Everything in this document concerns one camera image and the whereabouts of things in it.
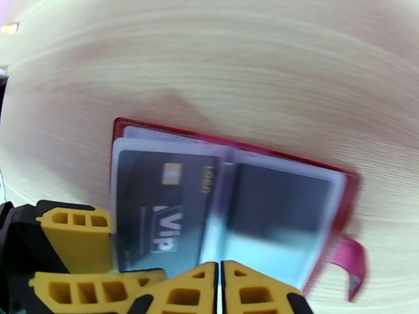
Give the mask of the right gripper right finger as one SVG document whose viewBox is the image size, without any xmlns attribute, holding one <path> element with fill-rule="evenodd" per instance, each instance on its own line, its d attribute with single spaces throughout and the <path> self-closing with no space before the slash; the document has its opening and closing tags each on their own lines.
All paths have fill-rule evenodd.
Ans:
<svg viewBox="0 0 419 314">
<path fill-rule="evenodd" d="M 220 264 L 222 313 L 313 313 L 297 288 L 236 261 Z"/>
</svg>

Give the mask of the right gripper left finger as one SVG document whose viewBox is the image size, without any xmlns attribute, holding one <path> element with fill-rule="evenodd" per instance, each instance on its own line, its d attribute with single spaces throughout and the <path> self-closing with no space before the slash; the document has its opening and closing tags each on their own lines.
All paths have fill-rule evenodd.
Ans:
<svg viewBox="0 0 419 314">
<path fill-rule="evenodd" d="M 129 313 L 217 313 L 218 263 L 206 262 L 144 288 Z"/>
</svg>

